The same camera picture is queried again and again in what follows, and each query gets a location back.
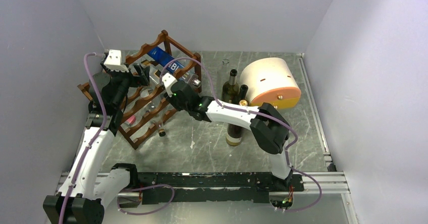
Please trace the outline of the blue glass bottle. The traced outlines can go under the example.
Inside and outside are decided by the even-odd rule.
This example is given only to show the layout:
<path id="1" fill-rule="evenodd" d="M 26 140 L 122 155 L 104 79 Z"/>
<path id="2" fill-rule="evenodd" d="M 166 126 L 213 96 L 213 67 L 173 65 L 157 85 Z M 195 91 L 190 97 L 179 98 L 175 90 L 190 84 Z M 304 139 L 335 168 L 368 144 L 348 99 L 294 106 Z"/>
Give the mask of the blue glass bottle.
<path id="1" fill-rule="evenodd" d="M 174 58 L 170 54 L 168 54 L 158 46 L 150 50 L 147 55 L 150 56 L 158 64 L 160 64 L 162 67 L 164 67 L 168 62 L 174 60 Z M 184 66 L 179 61 L 174 61 L 168 66 L 167 70 L 169 73 L 174 74 L 178 69 L 182 68 L 184 68 Z"/>

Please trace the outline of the tall clear glass bottle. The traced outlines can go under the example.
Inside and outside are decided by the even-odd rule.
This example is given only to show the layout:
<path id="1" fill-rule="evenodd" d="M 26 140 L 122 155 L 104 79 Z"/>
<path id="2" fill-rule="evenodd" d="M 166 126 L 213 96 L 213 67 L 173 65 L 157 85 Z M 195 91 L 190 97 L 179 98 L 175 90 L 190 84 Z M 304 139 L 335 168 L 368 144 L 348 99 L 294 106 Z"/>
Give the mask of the tall clear glass bottle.
<path id="1" fill-rule="evenodd" d="M 230 74 L 230 60 L 223 59 L 220 63 L 220 67 L 217 70 L 216 77 L 216 96 L 218 99 L 222 98 L 223 85 L 229 80 Z"/>

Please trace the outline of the green wine bottle silver neck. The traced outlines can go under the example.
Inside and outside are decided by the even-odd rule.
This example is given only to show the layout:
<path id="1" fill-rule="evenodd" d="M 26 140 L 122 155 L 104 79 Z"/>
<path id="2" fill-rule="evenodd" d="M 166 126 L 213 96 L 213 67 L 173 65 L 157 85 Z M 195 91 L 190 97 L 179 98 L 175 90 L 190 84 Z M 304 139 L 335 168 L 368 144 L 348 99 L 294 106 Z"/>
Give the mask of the green wine bottle silver neck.
<path id="1" fill-rule="evenodd" d="M 226 103 L 236 103 L 239 94 L 236 69 L 232 69 L 228 80 L 222 86 L 221 101 Z"/>

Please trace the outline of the dark wine bottle black neck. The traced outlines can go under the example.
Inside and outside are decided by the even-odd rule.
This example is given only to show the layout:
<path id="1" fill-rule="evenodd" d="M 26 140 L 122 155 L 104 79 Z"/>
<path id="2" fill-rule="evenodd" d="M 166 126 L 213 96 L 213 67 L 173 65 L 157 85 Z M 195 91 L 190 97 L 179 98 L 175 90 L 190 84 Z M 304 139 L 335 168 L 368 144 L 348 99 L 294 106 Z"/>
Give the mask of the dark wine bottle black neck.
<path id="1" fill-rule="evenodd" d="M 236 99 L 236 104 L 240 106 L 248 106 L 248 102 L 245 99 L 246 94 L 248 92 L 248 86 L 246 84 L 242 84 L 239 89 L 239 93 Z"/>

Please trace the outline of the amber bottle gold foil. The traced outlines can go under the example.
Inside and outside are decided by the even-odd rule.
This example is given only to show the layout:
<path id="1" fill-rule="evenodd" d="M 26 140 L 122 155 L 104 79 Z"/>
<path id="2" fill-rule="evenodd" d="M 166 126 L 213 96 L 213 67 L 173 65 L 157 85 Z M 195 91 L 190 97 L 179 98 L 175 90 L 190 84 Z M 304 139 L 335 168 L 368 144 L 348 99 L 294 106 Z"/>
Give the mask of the amber bottle gold foil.
<path id="1" fill-rule="evenodd" d="M 244 128 L 228 124 L 226 133 L 226 142 L 230 146 L 238 146 L 242 142 Z"/>

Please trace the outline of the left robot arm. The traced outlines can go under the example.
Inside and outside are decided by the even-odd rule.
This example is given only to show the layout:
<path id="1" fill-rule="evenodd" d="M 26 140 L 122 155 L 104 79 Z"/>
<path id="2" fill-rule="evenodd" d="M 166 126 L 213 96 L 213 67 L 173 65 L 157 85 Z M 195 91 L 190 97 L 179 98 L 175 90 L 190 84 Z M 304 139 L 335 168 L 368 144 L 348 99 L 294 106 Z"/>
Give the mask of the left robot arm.
<path id="1" fill-rule="evenodd" d="M 90 77 L 89 115 L 81 148 L 66 180 L 55 195 L 46 196 L 43 209 L 51 223 L 102 223 L 105 209 L 125 189 L 139 187 L 134 164 L 118 163 L 108 176 L 96 183 L 101 162 L 112 146 L 121 125 L 120 108 L 130 88 L 149 86 L 149 66 L 135 65 L 136 74 L 99 72 Z"/>

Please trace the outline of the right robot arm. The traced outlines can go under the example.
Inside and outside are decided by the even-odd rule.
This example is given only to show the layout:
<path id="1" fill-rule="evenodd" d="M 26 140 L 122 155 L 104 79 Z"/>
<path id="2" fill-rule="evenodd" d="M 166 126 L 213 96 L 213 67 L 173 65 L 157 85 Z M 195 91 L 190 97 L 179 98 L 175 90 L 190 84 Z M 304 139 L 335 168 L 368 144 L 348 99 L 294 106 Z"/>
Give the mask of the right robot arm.
<path id="1" fill-rule="evenodd" d="M 184 110 L 197 121 L 235 125 L 252 132 L 258 146 L 269 154 L 273 186 L 286 190 L 292 183 L 292 169 L 286 143 L 292 128 L 269 103 L 240 106 L 198 95 L 187 83 L 164 83 L 167 101 L 178 111 Z"/>

